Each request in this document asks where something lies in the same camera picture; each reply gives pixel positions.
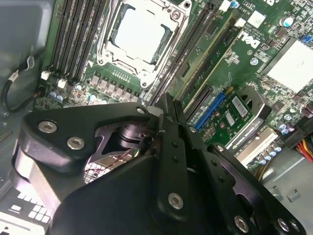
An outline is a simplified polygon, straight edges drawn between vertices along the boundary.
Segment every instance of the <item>chip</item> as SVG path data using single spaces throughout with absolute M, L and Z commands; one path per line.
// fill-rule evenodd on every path
M 277 101 L 276 103 L 274 103 L 274 105 L 272 106 L 273 111 L 275 111 L 276 113 L 278 113 L 283 107 L 285 106 L 285 104 L 283 104 L 280 101 Z

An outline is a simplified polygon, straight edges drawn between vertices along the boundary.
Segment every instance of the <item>red wire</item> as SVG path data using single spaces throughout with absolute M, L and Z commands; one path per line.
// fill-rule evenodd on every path
M 307 153 L 307 151 L 305 151 L 305 149 L 304 149 L 302 143 L 299 143 L 299 144 L 298 144 L 298 147 L 300 148 L 300 150 L 301 150 L 302 154 L 304 155 L 304 157 L 305 157 L 306 159 L 308 159 L 308 161 L 309 161 L 310 163 L 313 163 L 313 159 L 310 157 L 310 155 Z

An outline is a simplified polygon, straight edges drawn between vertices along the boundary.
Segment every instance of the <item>capacitor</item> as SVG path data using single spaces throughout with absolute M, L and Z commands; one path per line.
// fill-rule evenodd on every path
M 281 18 L 279 21 L 280 26 L 282 27 L 289 27 L 293 24 L 293 18 L 292 17 L 284 17 Z
M 57 90 L 54 90 L 54 91 L 51 91 L 49 95 L 50 95 L 52 98 L 56 98 L 56 97 L 58 96 L 58 94 L 59 94 L 59 92 L 58 92 Z
M 89 96 L 89 99 L 91 102 L 94 102 L 98 98 L 98 93 L 97 92 L 92 92 Z
M 290 114 L 286 114 L 286 115 L 284 116 L 284 119 L 285 119 L 286 121 L 290 121 L 290 120 L 292 119 L 292 116 L 291 116 Z
M 84 85 L 81 84 L 81 83 L 78 83 L 76 86 L 75 86 L 76 90 L 78 91 L 81 91 L 83 88 L 84 88 Z
M 312 104 L 312 103 L 308 103 L 308 104 L 305 106 L 305 108 L 306 108 L 310 113 L 313 114 L 313 104 Z
M 238 7 L 239 7 L 239 2 L 237 2 L 236 0 L 233 0 L 230 2 L 230 8 L 237 9 Z
M 101 101 L 101 104 L 108 104 L 109 103 L 109 98 L 104 97 Z
M 309 110 L 307 110 L 305 108 L 301 109 L 301 114 L 303 114 L 307 118 L 312 118 L 313 117 L 313 114 Z
M 289 130 L 288 129 L 285 129 L 285 130 L 282 130 L 280 133 L 282 133 L 283 135 L 286 135 L 289 133 Z
M 282 148 L 278 144 L 273 144 L 272 148 L 275 150 L 276 153 L 279 153 L 282 151 Z
M 268 152 L 262 153 L 262 157 L 266 160 L 269 161 L 272 159 L 272 157 L 268 154 Z
M 262 156 L 258 156 L 256 159 L 259 161 L 259 163 L 261 165 L 265 165 L 266 164 L 266 160 Z
M 65 100 L 67 98 L 67 95 L 64 93 L 61 93 L 57 96 L 57 100 L 62 102 L 63 100 Z
M 282 130 L 285 130 L 285 129 L 286 129 L 286 125 L 285 125 L 285 123 L 284 123 L 284 122 L 282 122 L 282 121 L 278 121 L 278 122 L 276 122 L 276 126 L 278 127 L 278 129 L 279 129 L 280 131 L 282 131 Z
M 268 154 L 271 156 L 271 157 L 275 157 L 276 156 L 276 152 L 273 148 L 269 148 L 267 150 Z

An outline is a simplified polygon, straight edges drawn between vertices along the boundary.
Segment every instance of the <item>dimm slot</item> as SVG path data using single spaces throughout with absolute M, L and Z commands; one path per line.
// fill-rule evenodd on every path
M 62 69 L 62 72 L 65 74 L 65 67 L 67 63 L 67 58 L 70 53 L 71 47 L 75 44 L 75 31 L 77 26 L 80 24 L 80 18 L 82 12 L 84 12 L 84 9 L 82 8 L 84 1 L 79 0 L 75 6 L 75 13 L 73 14 L 72 22 L 70 25 L 69 33 L 67 34 L 67 39 L 66 39 L 66 46 L 65 50 L 62 55 L 62 61 L 61 61 L 61 66 L 60 68 Z
M 73 40 L 73 37 L 74 37 L 76 26 L 79 23 L 78 22 L 79 15 L 81 11 L 84 11 L 82 9 L 82 3 L 83 1 L 79 0 L 77 4 L 75 4 L 74 14 L 72 15 L 72 18 L 70 18 L 71 22 L 70 22 L 66 39 L 65 39 L 66 43 L 65 43 L 64 50 L 63 50 L 63 54 L 61 56 L 60 67 L 59 67 L 59 70 L 62 70 L 63 73 L 65 73 L 66 58 L 67 58 L 67 55 L 69 54 L 70 47 L 73 43 L 75 43 L 75 41 Z
M 54 48 L 53 48 L 53 54 L 52 54 L 52 59 L 51 59 L 51 64 L 56 65 L 57 63 L 57 55 L 59 54 L 60 50 L 60 44 L 61 44 L 61 38 L 63 37 L 64 34 L 64 25 L 67 20 L 67 15 L 69 14 L 70 11 L 70 6 L 71 6 L 72 0 L 66 0 L 65 4 L 63 6 L 63 11 L 62 11 L 62 16 L 60 19 L 60 23 L 58 26 L 58 32 L 56 36 L 56 42 L 54 43 Z
M 171 63 L 170 68 L 167 70 L 166 74 L 163 76 L 161 84 L 158 86 L 154 97 L 149 102 L 149 105 L 155 105 L 159 97 L 166 91 L 169 84 L 176 76 L 177 72 L 180 70 L 181 66 L 185 63 L 186 59 L 189 57 L 192 49 L 198 43 L 200 37 L 205 32 L 207 25 L 215 17 L 217 12 L 217 7 L 211 3 L 207 3 L 201 12 L 198 21 L 193 26 L 192 30 L 189 32 L 185 43 L 180 49 L 179 55 Z
M 89 19 L 90 19 L 92 9 L 93 9 L 93 3 L 88 1 L 87 8 L 85 10 L 83 20 L 82 20 L 82 26 L 81 26 L 79 36 L 77 39 L 77 44 L 75 45 L 73 56 L 71 58 L 71 62 L 69 64 L 69 66 L 68 66 L 67 72 L 69 73 L 69 77 L 73 77 L 73 71 L 74 71 L 74 68 L 75 68 L 77 60 L 78 60 L 80 45 L 83 43 L 83 37 L 85 34 L 85 30 L 86 30 L 87 26 L 89 25 Z
M 85 67 L 86 60 L 87 60 L 88 55 L 89 55 L 90 50 L 91 50 L 91 44 L 92 44 L 93 38 L 97 32 L 97 29 L 98 29 L 98 26 L 100 23 L 100 19 L 104 14 L 104 9 L 105 9 L 106 4 L 107 4 L 107 0 L 102 0 L 102 1 L 100 1 L 100 5 L 97 8 L 97 12 L 95 14 L 93 24 L 91 26 L 89 37 L 87 38 L 87 41 L 86 41 L 86 47 L 85 47 L 84 53 L 83 53 L 82 58 L 81 58 L 80 68 L 78 69 L 77 75 L 74 77 L 76 79 L 80 79 L 80 77 L 83 73 L 83 69 Z

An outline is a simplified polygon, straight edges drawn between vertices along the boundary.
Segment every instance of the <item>wire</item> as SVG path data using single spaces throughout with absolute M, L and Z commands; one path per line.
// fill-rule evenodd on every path
M 118 159 L 116 159 L 111 165 L 105 167 L 104 169 L 99 169 L 99 168 L 87 169 L 87 170 L 85 170 L 85 173 L 86 173 L 86 172 L 89 172 L 89 171 L 91 171 L 91 170 L 98 171 L 98 173 L 101 172 L 101 171 L 105 171 L 106 169 L 110 168 L 110 167 L 113 166 L 115 163 L 117 163 L 119 160 L 123 160 L 123 158 L 124 158 L 127 154 L 129 154 L 130 151 L 131 151 L 131 149 L 126 150 L 126 152 L 123 153 L 123 155 L 121 155 L 121 156 L 120 156 Z

